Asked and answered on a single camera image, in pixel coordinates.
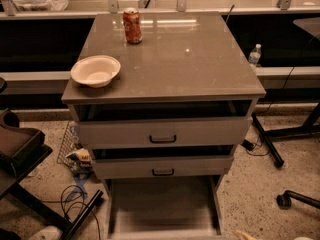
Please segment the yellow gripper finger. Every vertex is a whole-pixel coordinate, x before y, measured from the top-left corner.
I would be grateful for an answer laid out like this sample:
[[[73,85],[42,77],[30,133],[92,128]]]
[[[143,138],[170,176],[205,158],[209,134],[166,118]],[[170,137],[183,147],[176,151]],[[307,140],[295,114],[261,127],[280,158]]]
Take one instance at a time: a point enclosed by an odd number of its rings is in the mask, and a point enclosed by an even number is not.
[[[246,232],[243,232],[241,230],[236,230],[235,235],[240,239],[240,240],[257,240],[256,238],[252,237]]]

